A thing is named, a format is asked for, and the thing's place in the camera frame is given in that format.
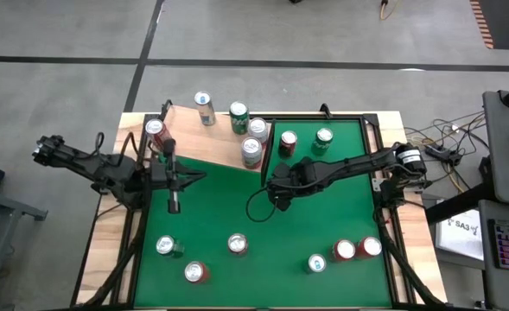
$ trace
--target white paper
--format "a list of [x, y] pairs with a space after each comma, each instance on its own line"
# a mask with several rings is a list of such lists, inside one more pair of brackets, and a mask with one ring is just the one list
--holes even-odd
[[483, 260], [479, 211], [467, 211], [438, 223], [436, 247]]

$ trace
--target black desk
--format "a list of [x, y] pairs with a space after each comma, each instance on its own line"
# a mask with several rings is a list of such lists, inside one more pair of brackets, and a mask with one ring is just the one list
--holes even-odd
[[509, 310], [509, 270], [498, 269], [494, 265], [492, 249], [489, 238], [489, 219], [508, 220], [509, 206], [488, 200], [479, 201], [480, 228], [482, 232], [482, 246], [485, 257], [483, 282], [485, 285], [485, 301], [487, 308]]
[[491, 160], [486, 176], [480, 185], [427, 209], [429, 224], [466, 212], [480, 200], [509, 204], [509, 108], [502, 104], [497, 92], [484, 92], [482, 97]]

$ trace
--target red can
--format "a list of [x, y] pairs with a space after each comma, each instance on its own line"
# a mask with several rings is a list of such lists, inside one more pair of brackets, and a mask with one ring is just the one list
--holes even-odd
[[185, 267], [185, 278], [191, 283], [206, 282], [210, 278], [210, 271], [204, 263], [193, 261]]
[[354, 257], [356, 246], [347, 239], [340, 239], [331, 247], [331, 258], [334, 262], [345, 262]]
[[298, 137], [292, 130], [287, 130], [281, 134], [281, 140], [279, 141], [279, 155], [282, 157], [292, 157], [295, 153], [296, 142]]
[[154, 146], [163, 151], [164, 142], [171, 138], [168, 127], [159, 119], [152, 119], [144, 126]]
[[356, 247], [356, 258], [376, 257], [383, 250], [381, 242], [374, 237], [363, 238]]

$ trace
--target table leg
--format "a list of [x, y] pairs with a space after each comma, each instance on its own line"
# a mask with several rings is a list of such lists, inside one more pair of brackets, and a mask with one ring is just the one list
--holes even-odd
[[454, 198], [428, 208], [425, 211], [427, 222], [429, 225], [433, 225], [459, 213], [466, 212], [477, 207], [479, 200], [495, 200], [492, 185], [481, 183], [463, 194], [458, 194]]

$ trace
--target green can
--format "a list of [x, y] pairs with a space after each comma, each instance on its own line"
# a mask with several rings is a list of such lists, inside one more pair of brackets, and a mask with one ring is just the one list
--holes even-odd
[[315, 133], [315, 140], [312, 143], [312, 152], [317, 156], [322, 156], [333, 141], [333, 132], [328, 128], [323, 128]]
[[241, 102], [234, 102], [229, 107], [229, 116], [233, 132], [238, 135], [246, 134], [249, 120], [248, 107]]
[[163, 256], [181, 257], [185, 248], [174, 237], [165, 235], [161, 236], [156, 242], [156, 251]]

